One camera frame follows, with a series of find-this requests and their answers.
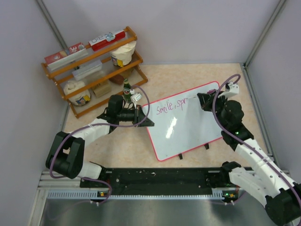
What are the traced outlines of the marker pen with magenta cap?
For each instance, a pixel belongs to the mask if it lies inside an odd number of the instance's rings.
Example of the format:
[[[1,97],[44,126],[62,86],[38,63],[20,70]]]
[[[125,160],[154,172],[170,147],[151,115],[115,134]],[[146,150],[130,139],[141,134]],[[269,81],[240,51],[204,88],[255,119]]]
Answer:
[[[214,92],[216,91],[216,89],[211,89],[209,91],[207,91],[206,93],[197,93],[193,96],[188,97],[188,99],[193,99],[193,98],[204,98],[204,99],[208,99]]]

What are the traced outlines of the whiteboard with pink frame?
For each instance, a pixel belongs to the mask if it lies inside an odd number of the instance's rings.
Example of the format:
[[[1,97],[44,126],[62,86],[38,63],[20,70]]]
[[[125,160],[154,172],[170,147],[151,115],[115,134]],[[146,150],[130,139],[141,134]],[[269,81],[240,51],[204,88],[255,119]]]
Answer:
[[[212,81],[142,106],[154,126],[147,131],[158,161],[209,144],[222,137],[211,112],[201,109],[197,93],[218,89]]]

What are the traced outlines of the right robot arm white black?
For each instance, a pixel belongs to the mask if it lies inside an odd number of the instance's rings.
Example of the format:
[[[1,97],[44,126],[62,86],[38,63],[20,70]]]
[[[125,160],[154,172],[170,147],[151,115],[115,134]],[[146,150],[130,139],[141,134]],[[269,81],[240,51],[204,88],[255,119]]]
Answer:
[[[252,133],[244,126],[244,112],[238,101],[228,100],[225,93],[216,90],[198,93],[201,109],[212,112],[221,128],[227,145],[250,164],[255,175],[237,162],[224,162],[220,182],[235,184],[255,198],[269,218],[283,226],[301,217],[301,185],[287,176],[261,149]]]

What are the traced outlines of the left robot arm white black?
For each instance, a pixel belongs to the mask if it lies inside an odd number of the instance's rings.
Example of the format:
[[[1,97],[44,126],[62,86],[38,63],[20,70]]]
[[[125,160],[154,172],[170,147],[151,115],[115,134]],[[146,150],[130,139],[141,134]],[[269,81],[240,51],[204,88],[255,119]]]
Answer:
[[[104,112],[90,124],[70,133],[60,131],[56,134],[46,159],[51,177],[90,178],[98,187],[106,183],[107,176],[101,172],[102,166],[84,161],[85,147],[121,127],[120,122],[131,122],[134,127],[155,125],[144,114],[141,105],[125,108],[124,103],[121,95],[112,95]]]

